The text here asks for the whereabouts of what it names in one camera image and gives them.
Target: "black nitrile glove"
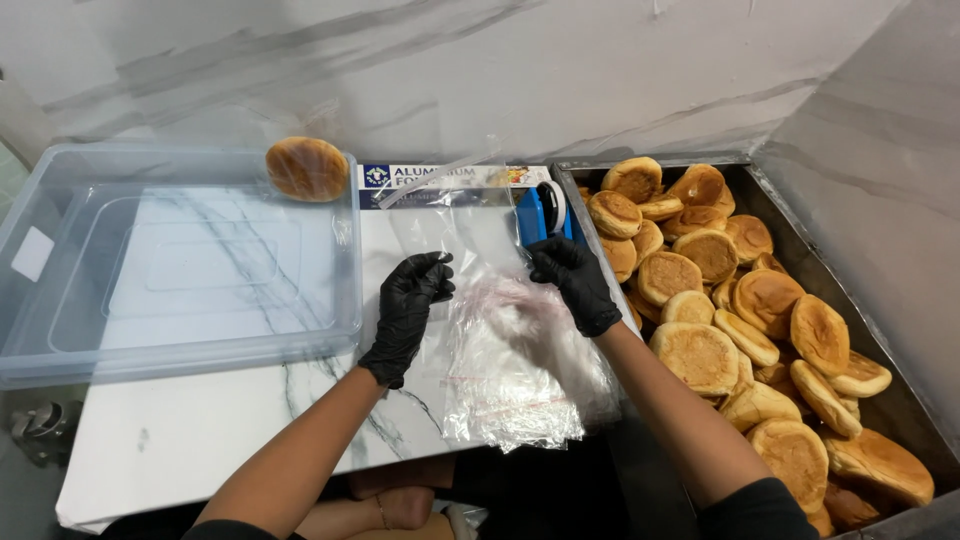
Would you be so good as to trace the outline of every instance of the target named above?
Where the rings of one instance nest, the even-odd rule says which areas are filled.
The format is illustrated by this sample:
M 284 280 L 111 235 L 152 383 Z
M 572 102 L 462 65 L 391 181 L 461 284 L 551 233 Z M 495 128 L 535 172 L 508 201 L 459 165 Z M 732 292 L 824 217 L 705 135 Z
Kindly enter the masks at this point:
M 397 390 L 420 350 L 430 305 L 453 298 L 453 269 L 443 252 L 405 259 L 380 285 L 380 320 L 373 346 L 357 365 L 370 370 L 378 384 Z
M 534 260 L 530 281 L 557 285 L 581 334 L 596 337 L 623 318 L 589 247 L 554 236 L 530 244 L 527 251 Z

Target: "clear plastic container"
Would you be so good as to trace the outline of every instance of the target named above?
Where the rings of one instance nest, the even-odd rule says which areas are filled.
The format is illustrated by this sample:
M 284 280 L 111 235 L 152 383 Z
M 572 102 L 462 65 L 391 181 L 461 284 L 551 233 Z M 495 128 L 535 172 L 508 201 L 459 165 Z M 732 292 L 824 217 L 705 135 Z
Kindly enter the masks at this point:
M 0 227 L 0 388 L 339 355 L 361 323 L 356 161 L 330 203 L 249 149 L 59 145 Z

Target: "white marble countertop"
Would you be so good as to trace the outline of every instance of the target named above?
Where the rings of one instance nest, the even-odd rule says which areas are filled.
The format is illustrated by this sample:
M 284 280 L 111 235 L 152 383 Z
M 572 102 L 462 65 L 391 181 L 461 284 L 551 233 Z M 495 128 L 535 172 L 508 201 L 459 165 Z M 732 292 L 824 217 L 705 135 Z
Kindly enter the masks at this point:
M 364 325 L 358 351 L 365 351 L 375 331 L 379 286 L 404 255 L 386 212 L 361 211 L 361 231 Z M 441 435 L 444 390 L 431 353 L 426 340 L 404 387 L 374 408 L 335 473 L 465 447 Z M 208 499 L 319 399 L 356 355 L 91 385 L 57 501 L 60 523 L 99 533 L 128 514 Z

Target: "logo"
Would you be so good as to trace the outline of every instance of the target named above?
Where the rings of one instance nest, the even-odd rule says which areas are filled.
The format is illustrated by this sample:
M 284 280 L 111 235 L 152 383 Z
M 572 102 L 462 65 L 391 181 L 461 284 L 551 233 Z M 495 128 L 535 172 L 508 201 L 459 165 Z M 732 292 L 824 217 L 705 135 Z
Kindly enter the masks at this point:
M 363 186 L 383 187 L 390 184 L 390 171 L 387 165 L 364 165 Z

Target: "black sleeve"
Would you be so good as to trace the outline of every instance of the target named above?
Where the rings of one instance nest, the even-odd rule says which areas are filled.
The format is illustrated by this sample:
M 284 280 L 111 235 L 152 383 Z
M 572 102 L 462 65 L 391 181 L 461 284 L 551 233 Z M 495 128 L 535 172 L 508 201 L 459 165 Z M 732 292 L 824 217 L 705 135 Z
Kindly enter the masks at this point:
M 818 540 L 820 534 L 778 479 L 744 486 L 697 516 L 704 540 Z
M 191 528 L 182 540 L 276 540 L 276 537 L 242 521 L 212 520 Z M 289 540 L 303 540 L 303 537 L 293 533 Z

